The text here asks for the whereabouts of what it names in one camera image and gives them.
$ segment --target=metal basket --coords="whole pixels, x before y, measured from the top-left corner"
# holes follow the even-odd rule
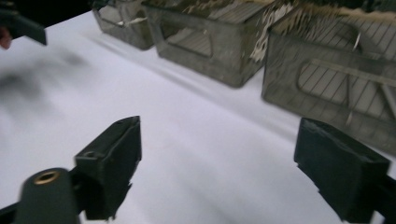
[[[92,12],[105,34],[139,49],[149,49],[153,42],[142,1],[97,0],[92,3]]]
[[[393,13],[295,8],[269,30],[262,97],[396,154]]]
[[[288,2],[180,0],[143,6],[161,57],[241,87],[263,66],[266,28],[291,10]]]

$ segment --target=dark background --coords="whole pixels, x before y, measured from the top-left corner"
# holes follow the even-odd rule
[[[90,9],[88,0],[12,0],[22,16],[46,27],[66,21]]]

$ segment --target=white sheet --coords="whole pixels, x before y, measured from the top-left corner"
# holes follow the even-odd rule
[[[139,115],[143,160],[114,223],[341,222],[296,167],[300,118],[261,99],[262,70],[231,89],[101,34],[91,13],[47,33],[0,50],[0,207]]]

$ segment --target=wire mesh basket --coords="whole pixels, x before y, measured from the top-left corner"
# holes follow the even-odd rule
[[[267,27],[289,1],[175,0],[143,3],[159,55],[232,87],[262,66]]]
[[[96,0],[92,12],[101,30],[139,49],[152,45],[143,0]]]
[[[269,29],[262,97],[396,154],[394,18],[295,8]]]

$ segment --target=black plastic part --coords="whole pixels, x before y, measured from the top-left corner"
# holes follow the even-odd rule
[[[23,35],[47,45],[44,26],[23,17],[12,2],[0,2],[0,26],[5,26],[13,38]]]
[[[294,160],[342,220],[370,222],[389,160],[313,119],[301,120]]]
[[[378,186],[377,210],[385,219],[385,223],[396,223],[396,180],[387,176]]]
[[[75,172],[97,188],[87,190],[87,219],[115,217],[129,188],[130,179],[142,159],[140,118],[113,123],[75,157]]]
[[[15,213],[17,212],[17,203],[9,205],[0,209],[0,224],[9,224],[14,221]]]
[[[26,223],[79,223],[76,198],[65,169],[48,169],[25,181],[15,224]]]

